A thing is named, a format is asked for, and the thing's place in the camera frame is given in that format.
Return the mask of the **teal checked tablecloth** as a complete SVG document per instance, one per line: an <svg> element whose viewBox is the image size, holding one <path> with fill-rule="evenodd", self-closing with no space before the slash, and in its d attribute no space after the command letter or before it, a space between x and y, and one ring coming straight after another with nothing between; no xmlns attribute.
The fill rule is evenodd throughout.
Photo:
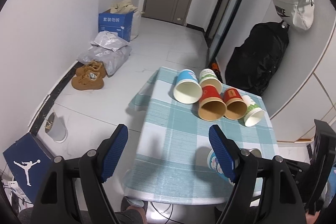
<svg viewBox="0 0 336 224"><path fill-rule="evenodd" d="M198 117L197 105L174 99L177 75L159 68L129 104L145 119L134 165L124 177L125 195L179 205L223 203L232 185L208 166L211 122Z"/></svg>

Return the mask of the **brown suede shoe rear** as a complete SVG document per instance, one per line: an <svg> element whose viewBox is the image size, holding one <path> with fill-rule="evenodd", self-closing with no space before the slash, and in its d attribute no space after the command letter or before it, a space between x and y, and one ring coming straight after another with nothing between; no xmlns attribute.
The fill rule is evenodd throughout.
<svg viewBox="0 0 336 224"><path fill-rule="evenodd" d="M83 65L82 67L77 68L75 75L82 76L88 71L98 72L100 73L102 78L106 76L106 70L105 70L104 64L101 62L95 61L95 60L89 62L86 65Z"/></svg>

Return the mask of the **black backpack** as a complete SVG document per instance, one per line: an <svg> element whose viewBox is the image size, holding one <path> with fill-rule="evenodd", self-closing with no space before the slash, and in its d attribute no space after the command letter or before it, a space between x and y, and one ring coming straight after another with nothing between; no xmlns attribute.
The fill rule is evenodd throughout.
<svg viewBox="0 0 336 224"><path fill-rule="evenodd" d="M284 21L258 23L244 43L235 47L226 66L226 84L261 96L277 72L289 44Z"/></svg>

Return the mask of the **brown suede shoe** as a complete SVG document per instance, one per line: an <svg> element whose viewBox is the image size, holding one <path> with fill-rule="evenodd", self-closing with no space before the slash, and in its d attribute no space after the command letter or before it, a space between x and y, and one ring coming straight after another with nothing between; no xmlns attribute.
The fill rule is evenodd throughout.
<svg viewBox="0 0 336 224"><path fill-rule="evenodd" d="M104 87L104 80L100 73L87 71L82 76L74 77L71 85L76 90L99 90Z"/></svg>
<svg viewBox="0 0 336 224"><path fill-rule="evenodd" d="M100 73L102 78L106 76L106 70L105 70L104 64L101 62L95 61L95 60L89 62L86 65L83 65L82 67L77 68L75 75L82 76L88 71L98 72Z"/></svg>

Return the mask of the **red paper cup right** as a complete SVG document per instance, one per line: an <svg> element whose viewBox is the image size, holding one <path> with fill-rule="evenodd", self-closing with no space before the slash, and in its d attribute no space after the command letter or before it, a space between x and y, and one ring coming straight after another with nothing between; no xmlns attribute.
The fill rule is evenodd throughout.
<svg viewBox="0 0 336 224"><path fill-rule="evenodd" d="M227 119L239 120L246 114L247 105L243 101L237 89L226 89L223 95L223 101L227 107L227 110L224 114Z"/></svg>

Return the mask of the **blue paper cup lying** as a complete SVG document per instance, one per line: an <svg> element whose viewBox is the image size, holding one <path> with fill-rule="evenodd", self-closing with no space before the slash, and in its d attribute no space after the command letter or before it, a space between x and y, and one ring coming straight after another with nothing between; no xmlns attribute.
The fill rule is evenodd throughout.
<svg viewBox="0 0 336 224"><path fill-rule="evenodd" d="M201 98L202 93L196 74L192 70L184 69L179 72L173 90L174 98L178 102L184 104L196 103Z"/></svg>

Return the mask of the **beige tote bag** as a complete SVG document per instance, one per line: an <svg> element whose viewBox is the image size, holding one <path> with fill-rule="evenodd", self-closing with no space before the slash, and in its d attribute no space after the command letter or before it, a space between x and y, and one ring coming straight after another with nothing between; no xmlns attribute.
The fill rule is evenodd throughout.
<svg viewBox="0 0 336 224"><path fill-rule="evenodd" d="M128 14L134 12L138 9L133 3L132 0L123 0L121 2L112 3L110 6L111 14Z"/></svg>

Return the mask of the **grey trash bin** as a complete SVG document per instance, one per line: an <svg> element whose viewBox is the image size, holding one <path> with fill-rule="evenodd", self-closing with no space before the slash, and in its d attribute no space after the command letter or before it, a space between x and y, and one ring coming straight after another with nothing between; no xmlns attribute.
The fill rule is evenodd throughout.
<svg viewBox="0 0 336 224"><path fill-rule="evenodd" d="M68 132L62 117L58 117L56 112L52 112L46 119L45 133L56 143L66 140Z"/></svg>

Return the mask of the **brown suede shoe front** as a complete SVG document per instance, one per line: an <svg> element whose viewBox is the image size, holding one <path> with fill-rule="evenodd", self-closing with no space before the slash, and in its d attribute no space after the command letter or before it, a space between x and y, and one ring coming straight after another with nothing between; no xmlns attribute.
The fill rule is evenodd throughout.
<svg viewBox="0 0 336 224"><path fill-rule="evenodd" d="M76 90L99 90L104 87L104 80L100 73L87 71L82 76L74 77L71 85Z"/></svg>

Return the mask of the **green white cup rear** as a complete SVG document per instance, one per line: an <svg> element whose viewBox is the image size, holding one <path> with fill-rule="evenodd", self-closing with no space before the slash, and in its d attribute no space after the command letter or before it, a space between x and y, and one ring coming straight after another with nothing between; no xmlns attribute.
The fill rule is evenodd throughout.
<svg viewBox="0 0 336 224"><path fill-rule="evenodd" d="M212 85L216 88L217 92L221 94L222 92L222 83L217 78L215 72L211 69L203 69L199 73L199 84L203 88L207 85Z"/></svg>

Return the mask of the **grey plastic mailer bags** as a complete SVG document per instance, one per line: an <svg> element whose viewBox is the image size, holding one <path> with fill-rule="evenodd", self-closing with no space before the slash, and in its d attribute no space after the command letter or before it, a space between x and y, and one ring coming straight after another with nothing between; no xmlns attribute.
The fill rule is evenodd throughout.
<svg viewBox="0 0 336 224"><path fill-rule="evenodd" d="M101 62L110 77L127 61L131 50L130 42L120 38L118 34L102 31L91 41L91 47L80 53L77 61L82 64L91 61Z"/></svg>

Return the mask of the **green white cup right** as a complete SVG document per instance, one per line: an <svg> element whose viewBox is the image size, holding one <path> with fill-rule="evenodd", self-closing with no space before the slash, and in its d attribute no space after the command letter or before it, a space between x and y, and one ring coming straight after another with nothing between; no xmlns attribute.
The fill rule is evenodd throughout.
<svg viewBox="0 0 336 224"><path fill-rule="evenodd" d="M244 125L246 127L255 126L264 118L265 111L250 96L244 95L242 99L247 106L243 117Z"/></svg>

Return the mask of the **blue cardboard box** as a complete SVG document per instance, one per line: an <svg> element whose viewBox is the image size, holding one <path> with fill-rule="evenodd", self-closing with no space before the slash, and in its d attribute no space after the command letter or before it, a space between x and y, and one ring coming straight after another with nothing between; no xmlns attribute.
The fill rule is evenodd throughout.
<svg viewBox="0 0 336 224"><path fill-rule="evenodd" d="M133 14L134 12L112 14L109 11L100 13L98 15L98 31L117 33L120 38L130 42Z"/></svg>

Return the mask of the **white bag behind box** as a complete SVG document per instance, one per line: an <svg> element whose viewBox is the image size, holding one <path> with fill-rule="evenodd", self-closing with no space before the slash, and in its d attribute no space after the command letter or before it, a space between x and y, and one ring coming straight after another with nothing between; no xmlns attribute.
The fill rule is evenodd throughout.
<svg viewBox="0 0 336 224"><path fill-rule="evenodd" d="M142 11L136 10L133 13L133 19L132 19L132 25L131 25L131 36L130 36L131 40L134 40L139 35L141 18L142 18Z"/></svg>

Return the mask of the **blue Jordan shoe box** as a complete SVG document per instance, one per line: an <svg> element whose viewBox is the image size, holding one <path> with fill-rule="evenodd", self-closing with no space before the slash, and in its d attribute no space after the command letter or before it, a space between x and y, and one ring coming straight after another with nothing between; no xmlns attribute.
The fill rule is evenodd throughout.
<svg viewBox="0 0 336 224"><path fill-rule="evenodd" d="M54 156L33 134L27 133L3 152L23 193L34 203Z"/></svg>

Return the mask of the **green white cup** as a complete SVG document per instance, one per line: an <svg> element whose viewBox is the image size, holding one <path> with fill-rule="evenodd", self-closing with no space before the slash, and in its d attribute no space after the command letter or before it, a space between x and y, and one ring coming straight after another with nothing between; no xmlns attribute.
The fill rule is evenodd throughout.
<svg viewBox="0 0 336 224"><path fill-rule="evenodd" d="M217 92L221 94L222 92L222 83L217 78L215 72L211 69L203 69L199 73L199 84L203 88L207 85L212 85L216 88Z"/></svg>
<svg viewBox="0 0 336 224"><path fill-rule="evenodd" d="M247 106L243 117L244 125L246 127L255 126L264 118L265 111L250 96L244 95L242 99Z"/></svg>

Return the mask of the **red paper cup left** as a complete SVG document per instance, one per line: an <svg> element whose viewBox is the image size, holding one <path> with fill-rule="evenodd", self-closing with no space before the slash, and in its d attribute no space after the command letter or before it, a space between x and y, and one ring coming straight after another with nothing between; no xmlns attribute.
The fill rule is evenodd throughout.
<svg viewBox="0 0 336 224"><path fill-rule="evenodd" d="M205 121L215 121L224 116L227 106L213 85L202 87L199 100L198 116Z"/></svg>

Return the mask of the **red paper cup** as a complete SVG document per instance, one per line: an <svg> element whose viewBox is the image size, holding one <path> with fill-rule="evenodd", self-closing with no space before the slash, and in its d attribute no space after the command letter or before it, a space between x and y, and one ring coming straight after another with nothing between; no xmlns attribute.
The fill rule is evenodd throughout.
<svg viewBox="0 0 336 224"><path fill-rule="evenodd" d="M198 116L205 121L215 121L224 116L227 106L213 85L202 87L199 100Z"/></svg>
<svg viewBox="0 0 336 224"><path fill-rule="evenodd" d="M223 101L227 107L227 110L224 114L227 119L239 120L246 114L247 105L243 101L237 89L226 89L223 95Z"/></svg>

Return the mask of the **white Nike bag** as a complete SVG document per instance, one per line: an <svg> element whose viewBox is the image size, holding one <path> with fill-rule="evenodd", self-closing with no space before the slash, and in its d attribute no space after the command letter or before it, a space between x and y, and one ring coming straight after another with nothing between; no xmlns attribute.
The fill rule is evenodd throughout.
<svg viewBox="0 0 336 224"><path fill-rule="evenodd" d="M314 20L314 0L273 0L280 18L298 31L307 31Z"/></svg>

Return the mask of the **white power strip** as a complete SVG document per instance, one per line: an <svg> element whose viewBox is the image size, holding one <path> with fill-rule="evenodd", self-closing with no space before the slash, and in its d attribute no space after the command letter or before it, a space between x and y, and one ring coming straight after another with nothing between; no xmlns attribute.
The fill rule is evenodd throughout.
<svg viewBox="0 0 336 224"><path fill-rule="evenodd" d="M19 188L19 185L16 181L9 181L8 186L13 188L13 189Z"/></svg>

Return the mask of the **blue cartoon paper cup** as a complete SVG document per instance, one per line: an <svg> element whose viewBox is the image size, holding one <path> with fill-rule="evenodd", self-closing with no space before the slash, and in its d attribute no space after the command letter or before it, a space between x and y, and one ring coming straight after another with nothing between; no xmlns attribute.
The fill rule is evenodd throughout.
<svg viewBox="0 0 336 224"><path fill-rule="evenodd" d="M257 148L253 148L249 150L251 154L253 154L256 157L262 158L261 151ZM217 173L222 179L228 181L232 186L234 186L234 183L229 179L224 176L224 173L221 169L221 166L218 162L217 157L215 156L214 150L211 150L208 154L207 157L207 164L208 167L213 170L215 173Z"/></svg>

